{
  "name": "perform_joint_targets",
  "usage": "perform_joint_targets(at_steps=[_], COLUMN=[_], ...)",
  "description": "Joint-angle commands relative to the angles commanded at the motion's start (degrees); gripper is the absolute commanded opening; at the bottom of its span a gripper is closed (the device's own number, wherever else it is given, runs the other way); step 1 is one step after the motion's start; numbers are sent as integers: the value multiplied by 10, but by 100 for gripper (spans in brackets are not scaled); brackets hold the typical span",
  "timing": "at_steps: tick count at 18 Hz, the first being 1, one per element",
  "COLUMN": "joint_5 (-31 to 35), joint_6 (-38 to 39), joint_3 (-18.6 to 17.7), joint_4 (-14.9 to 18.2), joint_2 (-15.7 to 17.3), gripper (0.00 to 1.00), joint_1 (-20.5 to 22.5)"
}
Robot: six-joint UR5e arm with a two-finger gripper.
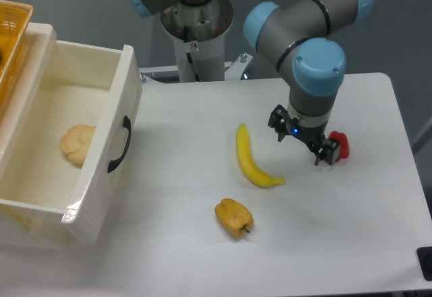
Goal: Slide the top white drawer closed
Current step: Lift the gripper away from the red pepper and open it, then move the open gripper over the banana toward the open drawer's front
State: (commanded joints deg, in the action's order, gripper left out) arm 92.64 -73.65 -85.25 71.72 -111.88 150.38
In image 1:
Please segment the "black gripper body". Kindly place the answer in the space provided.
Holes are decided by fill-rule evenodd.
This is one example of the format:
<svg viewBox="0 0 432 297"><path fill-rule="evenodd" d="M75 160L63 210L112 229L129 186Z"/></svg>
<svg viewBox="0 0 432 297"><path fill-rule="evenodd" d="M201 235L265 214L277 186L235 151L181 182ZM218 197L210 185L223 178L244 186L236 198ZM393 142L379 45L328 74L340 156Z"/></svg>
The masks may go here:
<svg viewBox="0 0 432 297"><path fill-rule="evenodd" d="M309 151L322 151L330 145L324 135L328 119L328 113L319 116L288 114L288 134L304 143Z"/></svg>

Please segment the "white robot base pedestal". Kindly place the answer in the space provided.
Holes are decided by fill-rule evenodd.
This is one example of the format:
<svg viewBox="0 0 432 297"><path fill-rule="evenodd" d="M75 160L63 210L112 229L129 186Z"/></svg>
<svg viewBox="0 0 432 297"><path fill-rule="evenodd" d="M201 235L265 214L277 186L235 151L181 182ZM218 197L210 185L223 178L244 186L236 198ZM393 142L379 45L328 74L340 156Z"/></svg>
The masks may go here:
<svg viewBox="0 0 432 297"><path fill-rule="evenodd" d="M201 6L178 3L160 13L162 27L173 41L180 82L241 80L253 56L242 53L225 60L225 36L234 21L230 0Z"/></svg>

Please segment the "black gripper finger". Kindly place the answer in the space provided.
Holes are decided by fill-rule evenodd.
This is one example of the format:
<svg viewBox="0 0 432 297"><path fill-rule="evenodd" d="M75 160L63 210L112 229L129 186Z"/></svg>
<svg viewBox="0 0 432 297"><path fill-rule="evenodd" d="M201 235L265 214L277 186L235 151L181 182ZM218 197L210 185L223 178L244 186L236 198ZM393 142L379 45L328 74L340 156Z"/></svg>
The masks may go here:
<svg viewBox="0 0 432 297"><path fill-rule="evenodd" d="M321 161L333 165L340 157L340 141L324 137L319 144L315 157L315 166L318 166Z"/></svg>
<svg viewBox="0 0 432 297"><path fill-rule="evenodd" d="M287 117L289 117L288 112L282 105L277 105L269 116L268 126L275 131L279 142L290 135L290 125L286 121Z"/></svg>

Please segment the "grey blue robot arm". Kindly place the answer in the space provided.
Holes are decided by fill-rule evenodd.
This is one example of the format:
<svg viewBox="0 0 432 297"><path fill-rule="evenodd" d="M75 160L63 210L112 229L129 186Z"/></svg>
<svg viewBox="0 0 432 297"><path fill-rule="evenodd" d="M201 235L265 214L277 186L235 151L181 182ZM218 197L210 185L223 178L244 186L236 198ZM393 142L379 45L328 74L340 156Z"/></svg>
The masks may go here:
<svg viewBox="0 0 432 297"><path fill-rule="evenodd" d="M159 15L170 35L182 82L225 78L225 34L234 19L229 0L130 0L142 17ZM293 136L317 161L342 158L342 144L325 127L346 71L342 48L329 35L368 15L374 0L299 0L283 9L263 2L247 15L250 46L290 88L287 106L277 106L269 127L279 139Z"/></svg>

